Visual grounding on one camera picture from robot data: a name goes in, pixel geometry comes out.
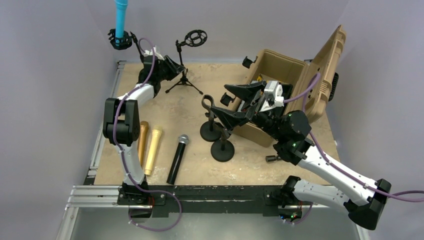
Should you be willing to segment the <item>black round-base stand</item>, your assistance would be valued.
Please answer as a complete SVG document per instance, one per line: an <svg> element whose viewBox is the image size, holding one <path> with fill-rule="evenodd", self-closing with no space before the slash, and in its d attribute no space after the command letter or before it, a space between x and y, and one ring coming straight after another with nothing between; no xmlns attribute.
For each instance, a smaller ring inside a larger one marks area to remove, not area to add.
<svg viewBox="0 0 424 240"><path fill-rule="evenodd" d="M139 53L140 62L144 63L145 57L143 55L143 49L140 47L139 41L134 33L128 33L124 30L123 37L116 37L116 29L113 28L109 30L107 35L110 44L115 50L126 50L130 48L134 43Z"/></svg>
<svg viewBox="0 0 424 240"><path fill-rule="evenodd" d="M229 141L232 132L227 130L221 123L216 123L214 129L220 132L220 137L211 145L211 156L218 162L228 162L235 154L235 147Z"/></svg>
<svg viewBox="0 0 424 240"><path fill-rule="evenodd" d="M215 106L213 97L209 94L205 94L201 100L201 105L206 110L205 116L208 120L200 127L200 136L207 142L214 142L221 137L221 132L214 127L216 117L211 110L211 107Z"/></svg>

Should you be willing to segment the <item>cream microphone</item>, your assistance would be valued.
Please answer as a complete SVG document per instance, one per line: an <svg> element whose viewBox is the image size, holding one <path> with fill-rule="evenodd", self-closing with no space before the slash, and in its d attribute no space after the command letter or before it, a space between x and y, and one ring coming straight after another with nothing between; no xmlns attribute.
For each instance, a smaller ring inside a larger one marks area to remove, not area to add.
<svg viewBox="0 0 424 240"><path fill-rule="evenodd" d="M151 141L149 145L148 155L145 162L144 174L150 176L153 171L154 162L157 155L160 139L163 133L163 128L160 125L155 125L151 132Z"/></svg>

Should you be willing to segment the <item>black grey-head microphone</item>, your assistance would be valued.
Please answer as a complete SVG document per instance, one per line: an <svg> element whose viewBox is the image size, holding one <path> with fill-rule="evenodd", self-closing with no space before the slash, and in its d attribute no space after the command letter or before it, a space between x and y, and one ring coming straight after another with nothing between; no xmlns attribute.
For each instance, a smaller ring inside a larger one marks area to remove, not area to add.
<svg viewBox="0 0 424 240"><path fill-rule="evenodd" d="M175 155L171 164L171 168L166 180L167 184L170 185L174 185L177 175L178 175L178 171L181 165L181 161L183 159L184 156L184 151L186 149L187 144L189 143L189 136L186 134L182 134L178 137L178 145L175 151Z"/></svg>

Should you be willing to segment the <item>gold microphone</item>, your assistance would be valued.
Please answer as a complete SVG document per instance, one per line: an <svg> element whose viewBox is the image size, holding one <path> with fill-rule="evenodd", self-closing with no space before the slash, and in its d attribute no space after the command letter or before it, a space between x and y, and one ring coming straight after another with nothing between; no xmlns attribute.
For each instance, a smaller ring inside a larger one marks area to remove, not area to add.
<svg viewBox="0 0 424 240"><path fill-rule="evenodd" d="M143 160L145 156L145 148L146 148L146 140L147 140L148 131L149 131L149 123L147 121L141 121L138 144L137 144L137 153L138 153L139 163L141 167L143 166Z"/></svg>

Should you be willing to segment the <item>blue microphone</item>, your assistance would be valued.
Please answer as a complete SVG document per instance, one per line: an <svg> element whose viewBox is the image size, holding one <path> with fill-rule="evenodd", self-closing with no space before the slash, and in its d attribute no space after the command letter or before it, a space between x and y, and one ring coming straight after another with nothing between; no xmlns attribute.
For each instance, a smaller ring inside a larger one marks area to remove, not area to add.
<svg viewBox="0 0 424 240"><path fill-rule="evenodd" d="M115 37L123 38L125 30L126 10L128 0L115 0L116 17L115 17Z"/></svg>

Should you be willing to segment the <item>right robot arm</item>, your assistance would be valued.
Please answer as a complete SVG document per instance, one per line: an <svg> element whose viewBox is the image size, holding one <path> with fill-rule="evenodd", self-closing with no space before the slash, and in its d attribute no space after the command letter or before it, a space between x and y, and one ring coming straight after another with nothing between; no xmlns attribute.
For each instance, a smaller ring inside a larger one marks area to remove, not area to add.
<svg viewBox="0 0 424 240"><path fill-rule="evenodd" d="M233 111L209 106L212 116L219 119L223 144L235 127L254 124L275 140L273 148L280 160L308 170L327 182L320 185L291 175L278 191L269 194L273 201L282 207L302 202L332 207L347 214L355 224L368 230L376 229L391 190L387 180L368 178L327 156L311 140L312 128L302 110L275 114L274 110L286 103L280 82L227 84L225 88L243 100L244 107Z"/></svg>

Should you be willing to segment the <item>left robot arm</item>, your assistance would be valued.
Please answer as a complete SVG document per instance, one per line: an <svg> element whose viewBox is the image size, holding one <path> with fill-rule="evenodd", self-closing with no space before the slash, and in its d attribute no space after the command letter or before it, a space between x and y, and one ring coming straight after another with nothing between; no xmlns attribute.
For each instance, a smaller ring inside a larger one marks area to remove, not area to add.
<svg viewBox="0 0 424 240"><path fill-rule="evenodd" d="M118 205L147 205L152 199L138 154L139 108L157 96L162 81L173 80L185 69L167 55L145 56L135 87L118 98L105 100L102 134L115 146L124 173Z"/></svg>

